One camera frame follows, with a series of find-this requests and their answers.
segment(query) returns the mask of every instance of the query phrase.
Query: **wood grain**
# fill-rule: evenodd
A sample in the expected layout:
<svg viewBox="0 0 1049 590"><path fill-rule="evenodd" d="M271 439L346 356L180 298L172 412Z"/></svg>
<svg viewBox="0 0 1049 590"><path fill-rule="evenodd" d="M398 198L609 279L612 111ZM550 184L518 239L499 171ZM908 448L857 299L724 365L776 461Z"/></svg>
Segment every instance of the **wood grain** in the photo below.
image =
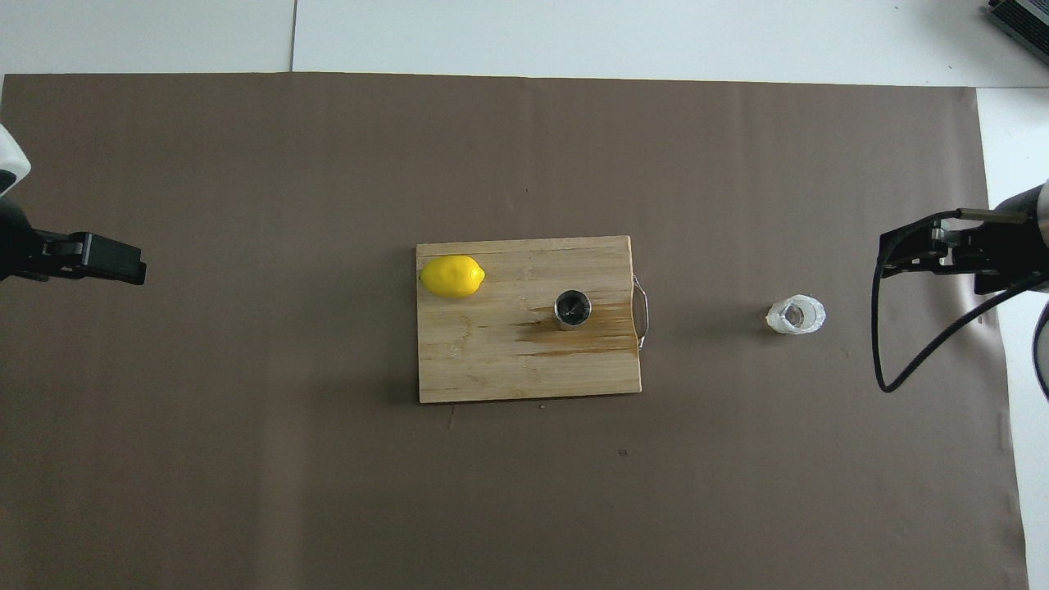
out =
<svg viewBox="0 0 1049 590"><path fill-rule="evenodd" d="M463 299L416 281L421 402L641 391L629 236L422 244L416 276L448 254L472 256L486 278ZM585 293L594 311L561 331L554 299L569 289Z"/></svg>

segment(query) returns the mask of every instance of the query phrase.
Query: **lemon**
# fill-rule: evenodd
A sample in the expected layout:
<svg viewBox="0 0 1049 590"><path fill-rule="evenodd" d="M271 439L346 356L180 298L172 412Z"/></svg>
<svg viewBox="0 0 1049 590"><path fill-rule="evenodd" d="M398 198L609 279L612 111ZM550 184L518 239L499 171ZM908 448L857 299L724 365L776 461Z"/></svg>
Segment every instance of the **lemon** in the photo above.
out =
<svg viewBox="0 0 1049 590"><path fill-rule="evenodd" d="M480 282L485 280L485 269L469 256L441 256L423 267L419 280L434 295L466 297L473 295L480 287Z"/></svg>

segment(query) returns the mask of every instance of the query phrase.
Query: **metal handle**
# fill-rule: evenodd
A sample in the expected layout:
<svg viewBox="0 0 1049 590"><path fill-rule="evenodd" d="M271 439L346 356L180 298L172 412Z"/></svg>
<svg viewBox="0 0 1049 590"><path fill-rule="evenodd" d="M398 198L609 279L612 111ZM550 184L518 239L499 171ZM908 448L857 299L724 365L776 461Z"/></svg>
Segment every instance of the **metal handle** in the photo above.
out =
<svg viewBox="0 0 1049 590"><path fill-rule="evenodd" d="M641 283L638 281L638 275L634 275L634 290L641 294L641 302L643 303L645 312L644 324L641 330L641 334L638 335L638 350L641 350L645 345L645 336L648 335L648 294L645 293L645 290L641 287ZM637 331L637 329L638 329L637 322L635 322L634 330Z"/></svg>

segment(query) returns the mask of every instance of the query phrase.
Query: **white table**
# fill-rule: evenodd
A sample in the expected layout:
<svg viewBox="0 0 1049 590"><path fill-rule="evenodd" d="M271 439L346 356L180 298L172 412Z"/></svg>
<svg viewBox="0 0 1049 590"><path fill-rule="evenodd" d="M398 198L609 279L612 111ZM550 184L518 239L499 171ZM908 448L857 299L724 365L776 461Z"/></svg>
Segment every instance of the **white table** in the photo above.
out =
<svg viewBox="0 0 1049 590"><path fill-rule="evenodd" d="M1049 66L981 10L979 0L0 0L0 84L15 72L294 69L975 86L994 205L1049 177ZM1049 403L1030 360L1045 300L1028 293L999 311L1035 590L1049 590Z"/></svg>

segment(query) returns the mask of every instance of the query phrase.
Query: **metal cup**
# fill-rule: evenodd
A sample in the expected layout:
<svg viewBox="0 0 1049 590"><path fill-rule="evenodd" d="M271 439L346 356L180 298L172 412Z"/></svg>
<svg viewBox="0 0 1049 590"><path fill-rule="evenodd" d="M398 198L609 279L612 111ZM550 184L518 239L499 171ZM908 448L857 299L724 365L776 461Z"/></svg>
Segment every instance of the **metal cup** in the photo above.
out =
<svg viewBox="0 0 1049 590"><path fill-rule="evenodd" d="M590 297L579 291L565 291L554 301L554 321L559 330L575 330L590 317Z"/></svg>

